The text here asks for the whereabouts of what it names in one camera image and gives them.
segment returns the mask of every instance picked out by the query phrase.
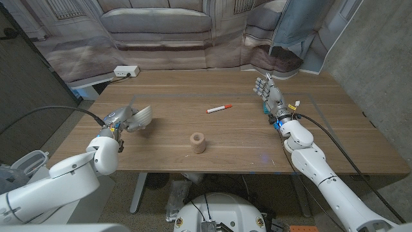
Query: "electrical outlet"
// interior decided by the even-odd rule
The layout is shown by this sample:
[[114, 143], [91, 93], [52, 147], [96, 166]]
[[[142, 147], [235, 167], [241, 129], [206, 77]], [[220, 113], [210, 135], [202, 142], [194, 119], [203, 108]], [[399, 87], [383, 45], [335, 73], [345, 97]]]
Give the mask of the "electrical outlet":
[[130, 77], [136, 77], [140, 72], [137, 65], [117, 66], [114, 70], [116, 77], [126, 77], [130, 73]]

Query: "marker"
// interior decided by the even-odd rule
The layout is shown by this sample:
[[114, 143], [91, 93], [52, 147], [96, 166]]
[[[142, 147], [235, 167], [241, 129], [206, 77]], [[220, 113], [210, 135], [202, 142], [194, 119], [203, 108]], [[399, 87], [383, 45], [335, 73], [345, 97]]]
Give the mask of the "marker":
[[224, 110], [224, 109], [227, 109], [227, 108], [230, 108], [230, 107], [232, 107], [232, 105], [220, 106], [220, 107], [216, 107], [216, 108], [207, 110], [206, 113], [213, 113], [215, 111]]

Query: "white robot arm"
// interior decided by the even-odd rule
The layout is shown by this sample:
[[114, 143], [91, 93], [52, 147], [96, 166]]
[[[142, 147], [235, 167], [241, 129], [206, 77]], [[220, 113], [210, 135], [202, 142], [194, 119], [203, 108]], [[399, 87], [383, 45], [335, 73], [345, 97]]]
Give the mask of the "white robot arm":
[[0, 195], [0, 225], [28, 223], [94, 192], [99, 187], [97, 177], [117, 169], [117, 153], [123, 148], [122, 130], [135, 131], [151, 122], [151, 107], [138, 111], [132, 103], [104, 118], [105, 125], [86, 153], [60, 161], [50, 168], [48, 178]]
[[267, 81], [257, 78], [254, 91], [262, 96], [282, 136], [288, 137], [284, 145], [292, 154], [293, 165], [319, 188], [347, 231], [381, 232], [398, 227], [369, 209], [333, 172], [323, 151], [314, 143], [314, 136], [299, 121], [293, 120], [269, 74]]

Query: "couch cushion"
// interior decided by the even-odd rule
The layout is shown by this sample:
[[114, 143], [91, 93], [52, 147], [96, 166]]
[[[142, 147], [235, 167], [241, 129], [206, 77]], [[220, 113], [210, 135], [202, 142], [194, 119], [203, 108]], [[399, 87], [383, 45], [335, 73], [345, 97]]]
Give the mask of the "couch cushion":
[[284, 5], [283, 1], [271, 1], [252, 9], [247, 16], [247, 24], [264, 30], [275, 30]]
[[120, 42], [160, 42], [160, 41], [206, 41], [212, 39], [211, 32], [198, 33], [110, 33]]
[[179, 8], [116, 9], [100, 20], [112, 33], [191, 33], [212, 28], [212, 20], [206, 14]]
[[262, 5], [263, 3], [267, 3], [269, 1], [271, 1], [271, 0], [255, 0], [254, 7], [258, 7], [258, 6]]
[[131, 8], [129, 0], [97, 0], [97, 2], [104, 13], [117, 8]]
[[247, 25], [245, 34], [251, 35], [258, 39], [272, 39], [274, 31], [272, 30], [262, 30], [255, 26]]
[[130, 0], [133, 8], [170, 8], [167, 0]]
[[202, 0], [169, 0], [171, 8], [182, 8], [203, 12]]

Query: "wooden table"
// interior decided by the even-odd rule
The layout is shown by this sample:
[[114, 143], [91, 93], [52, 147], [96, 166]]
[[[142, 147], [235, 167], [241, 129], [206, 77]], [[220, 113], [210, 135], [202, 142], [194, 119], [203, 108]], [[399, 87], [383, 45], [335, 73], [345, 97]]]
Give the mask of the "wooden table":
[[[138, 77], [109, 85], [89, 109], [103, 118], [137, 95], [134, 107], [151, 105], [153, 121], [145, 130], [124, 131], [124, 151], [118, 170], [140, 172], [275, 173], [293, 172], [277, 131], [268, 124], [262, 100], [253, 91], [258, 72], [141, 72]], [[300, 100], [303, 113], [335, 135], [365, 174], [405, 175], [406, 162], [374, 128], [362, 111], [328, 73], [298, 73], [276, 81], [285, 100]], [[206, 110], [232, 104], [227, 110]], [[355, 170], [333, 142], [311, 122], [301, 124], [314, 135], [326, 160], [338, 174]], [[88, 115], [76, 125], [55, 152], [48, 167], [84, 153], [100, 126]], [[202, 132], [207, 148], [191, 151], [189, 137]]]

